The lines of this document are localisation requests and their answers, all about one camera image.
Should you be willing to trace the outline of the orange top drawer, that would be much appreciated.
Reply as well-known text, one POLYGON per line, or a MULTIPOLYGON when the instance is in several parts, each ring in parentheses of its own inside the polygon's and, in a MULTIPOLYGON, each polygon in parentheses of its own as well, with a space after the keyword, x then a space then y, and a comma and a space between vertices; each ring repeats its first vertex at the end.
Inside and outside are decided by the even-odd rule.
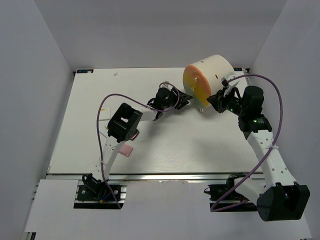
POLYGON ((204 92, 206 97, 211 94, 211 87, 208 83, 207 78, 204 74, 194 65, 188 65, 184 69, 183 73, 183 83, 186 83, 188 86, 198 86, 204 92))

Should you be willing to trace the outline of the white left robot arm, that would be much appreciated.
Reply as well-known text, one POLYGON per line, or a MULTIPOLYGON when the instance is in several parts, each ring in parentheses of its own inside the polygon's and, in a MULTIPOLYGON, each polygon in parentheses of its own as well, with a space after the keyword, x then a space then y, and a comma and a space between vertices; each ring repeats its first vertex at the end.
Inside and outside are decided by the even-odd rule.
POLYGON ((180 110, 189 104, 193 97, 178 90, 174 85, 171 88, 159 86, 155 97, 147 104, 143 104, 126 95, 112 93, 107 95, 101 102, 96 117, 96 132, 99 145, 100 163, 98 165, 101 180, 108 182, 110 171, 122 146, 127 141, 134 140, 137 136, 137 127, 140 122, 156 121, 166 112, 174 109, 180 110), (122 103, 107 124, 105 144, 102 145, 99 129, 101 109, 105 101, 113 96, 123 97, 130 100, 141 108, 133 108, 127 103, 122 103))

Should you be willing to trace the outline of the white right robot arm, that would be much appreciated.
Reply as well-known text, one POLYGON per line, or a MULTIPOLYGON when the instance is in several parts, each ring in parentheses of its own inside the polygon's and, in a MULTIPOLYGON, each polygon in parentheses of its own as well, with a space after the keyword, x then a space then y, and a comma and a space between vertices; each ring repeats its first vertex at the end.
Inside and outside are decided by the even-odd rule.
POLYGON ((272 127, 262 114, 263 90, 257 86, 247 86, 240 96, 237 88, 230 92, 223 88, 208 97, 207 101, 218 113, 228 110, 237 115, 239 129, 253 149, 257 166, 265 179, 265 185, 261 186, 251 179, 253 170, 248 174, 231 174, 210 210, 223 211, 224 207, 217 207, 219 202, 227 197, 236 200, 243 196, 241 203, 252 202, 265 222, 301 219, 310 190, 296 181, 274 143, 272 127))

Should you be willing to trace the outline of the pink square makeup sponge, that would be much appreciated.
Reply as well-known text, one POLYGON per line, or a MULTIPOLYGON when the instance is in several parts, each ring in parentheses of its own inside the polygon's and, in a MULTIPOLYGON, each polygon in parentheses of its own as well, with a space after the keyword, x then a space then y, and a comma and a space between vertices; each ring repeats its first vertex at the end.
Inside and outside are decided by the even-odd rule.
POLYGON ((132 153, 133 151, 133 147, 132 146, 129 146, 127 144, 124 144, 118 151, 119 154, 125 156, 125 157, 129 157, 130 154, 132 153))

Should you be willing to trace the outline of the green bottom drawer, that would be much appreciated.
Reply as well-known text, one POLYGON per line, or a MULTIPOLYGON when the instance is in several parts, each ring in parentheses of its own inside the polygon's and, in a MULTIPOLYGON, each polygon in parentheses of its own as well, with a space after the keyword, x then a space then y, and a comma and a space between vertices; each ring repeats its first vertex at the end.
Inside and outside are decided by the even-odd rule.
POLYGON ((205 99, 205 92, 197 85, 188 86, 183 83, 184 91, 187 95, 192 96, 191 103, 198 109, 205 109, 207 100, 205 99))

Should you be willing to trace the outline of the round cream drawer organizer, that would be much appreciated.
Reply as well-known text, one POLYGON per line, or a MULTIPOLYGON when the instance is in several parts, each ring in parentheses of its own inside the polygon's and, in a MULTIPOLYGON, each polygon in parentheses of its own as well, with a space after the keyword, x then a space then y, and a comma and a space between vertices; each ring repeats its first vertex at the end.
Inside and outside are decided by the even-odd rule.
POLYGON ((205 59, 196 61, 189 65, 194 65, 195 67, 197 67, 206 77, 211 89, 210 96, 215 95, 219 90, 223 88, 221 80, 226 74, 228 74, 229 72, 235 73, 232 65, 224 57, 218 54, 209 56, 205 59))

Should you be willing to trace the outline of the black square compact case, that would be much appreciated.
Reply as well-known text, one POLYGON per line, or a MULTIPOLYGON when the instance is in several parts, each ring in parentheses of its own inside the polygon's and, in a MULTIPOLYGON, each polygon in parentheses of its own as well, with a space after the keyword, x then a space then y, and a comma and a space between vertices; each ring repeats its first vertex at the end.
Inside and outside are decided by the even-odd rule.
POLYGON ((134 136, 132 137, 132 140, 134 140, 138 135, 139 135, 140 131, 138 129, 136 129, 134 136))

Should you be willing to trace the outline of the aluminium table front rail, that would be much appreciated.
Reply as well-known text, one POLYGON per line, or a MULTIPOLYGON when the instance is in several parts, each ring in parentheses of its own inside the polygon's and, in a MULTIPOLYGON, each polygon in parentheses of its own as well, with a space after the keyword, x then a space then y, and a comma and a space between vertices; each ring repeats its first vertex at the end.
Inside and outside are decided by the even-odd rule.
MULTIPOLYGON (((211 181, 225 180, 230 173, 214 174, 111 174, 110 181, 211 181)), ((46 180, 82 180, 82 174, 48 174, 46 180)))

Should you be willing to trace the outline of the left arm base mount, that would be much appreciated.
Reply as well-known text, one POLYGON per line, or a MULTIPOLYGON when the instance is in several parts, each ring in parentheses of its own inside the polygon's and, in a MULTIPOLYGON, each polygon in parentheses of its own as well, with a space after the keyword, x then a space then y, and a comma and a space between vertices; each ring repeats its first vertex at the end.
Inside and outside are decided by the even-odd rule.
POLYGON ((120 210, 125 203, 127 187, 120 184, 111 184, 110 187, 115 198, 105 182, 94 178, 92 174, 83 175, 77 186, 73 208, 120 210))

